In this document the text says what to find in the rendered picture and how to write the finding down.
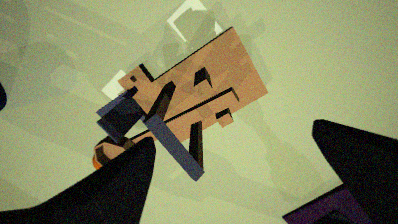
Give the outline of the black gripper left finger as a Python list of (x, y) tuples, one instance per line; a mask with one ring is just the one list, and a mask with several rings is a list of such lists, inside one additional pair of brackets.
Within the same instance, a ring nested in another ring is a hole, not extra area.
[(156, 147), (139, 142), (36, 207), (0, 211), (0, 224), (139, 224)]

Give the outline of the orange ball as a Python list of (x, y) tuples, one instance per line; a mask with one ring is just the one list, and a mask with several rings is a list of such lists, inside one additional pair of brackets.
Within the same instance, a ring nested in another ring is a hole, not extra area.
[(98, 170), (98, 169), (100, 169), (102, 166), (96, 161), (96, 159), (95, 159), (95, 155), (94, 155), (94, 157), (93, 157), (93, 165), (94, 165), (94, 167)]

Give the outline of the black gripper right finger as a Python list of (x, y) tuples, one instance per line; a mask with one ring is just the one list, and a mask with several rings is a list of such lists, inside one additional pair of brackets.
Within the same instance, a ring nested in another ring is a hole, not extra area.
[(324, 119), (312, 138), (373, 224), (398, 224), (398, 140)]

